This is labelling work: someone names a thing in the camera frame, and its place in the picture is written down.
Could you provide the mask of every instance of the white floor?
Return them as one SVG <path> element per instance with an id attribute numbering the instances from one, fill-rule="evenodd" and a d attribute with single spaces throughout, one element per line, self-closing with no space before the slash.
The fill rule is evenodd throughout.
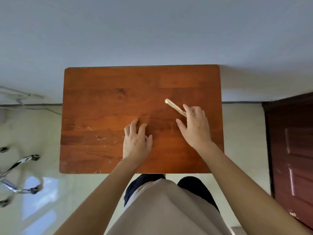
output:
<path id="1" fill-rule="evenodd" d="M 60 106 L 49 109 L 62 112 Z M 225 153 L 270 193 L 264 113 L 260 104 L 224 104 Z M 61 116 L 47 110 L 8 110 L 7 121 L 0 125 L 0 147 L 10 150 L 0 154 L 4 170 L 19 158 L 39 154 L 8 179 L 25 187 L 43 182 L 36 195 L 17 195 L 13 202 L 0 208 L 1 234 L 53 234 L 78 205 L 106 177 L 105 174 L 65 175 L 59 173 Z M 186 174 L 167 174 L 178 182 Z M 240 226 L 212 174 L 193 174 L 202 180 L 213 195 L 229 227 Z M 0 200 L 10 193 L 0 187 Z M 109 227 L 123 211 L 120 200 Z"/>

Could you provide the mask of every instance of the table top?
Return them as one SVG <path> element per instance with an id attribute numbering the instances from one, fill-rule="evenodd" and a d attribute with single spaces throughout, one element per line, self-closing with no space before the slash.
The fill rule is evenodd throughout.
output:
<path id="1" fill-rule="evenodd" d="M 209 173 L 182 137 L 180 108 L 200 106 L 213 142 L 224 150 L 218 65 L 68 68 L 64 76 L 60 172 L 110 173 L 122 160 L 124 127 L 135 118 L 153 135 L 152 152 L 137 173 Z"/>

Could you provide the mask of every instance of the right hand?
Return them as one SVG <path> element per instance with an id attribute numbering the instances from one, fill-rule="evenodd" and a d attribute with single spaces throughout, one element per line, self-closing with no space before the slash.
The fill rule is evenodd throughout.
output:
<path id="1" fill-rule="evenodd" d="M 212 143 L 208 119 L 199 106 L 188 107 L 183 104 L 183 107 L 187 115 L 187 127 L 179 119 L 176 119 L 177 125 L 187 143 L 199 153 Z"/>

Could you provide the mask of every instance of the brown door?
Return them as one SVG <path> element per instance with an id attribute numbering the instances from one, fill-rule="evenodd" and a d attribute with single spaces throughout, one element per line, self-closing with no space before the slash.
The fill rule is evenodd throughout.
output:
<path id="1" fill-rule="evenodd" d="M 273 196 L 313 228 L 313 94 L 264 103 Z"/>

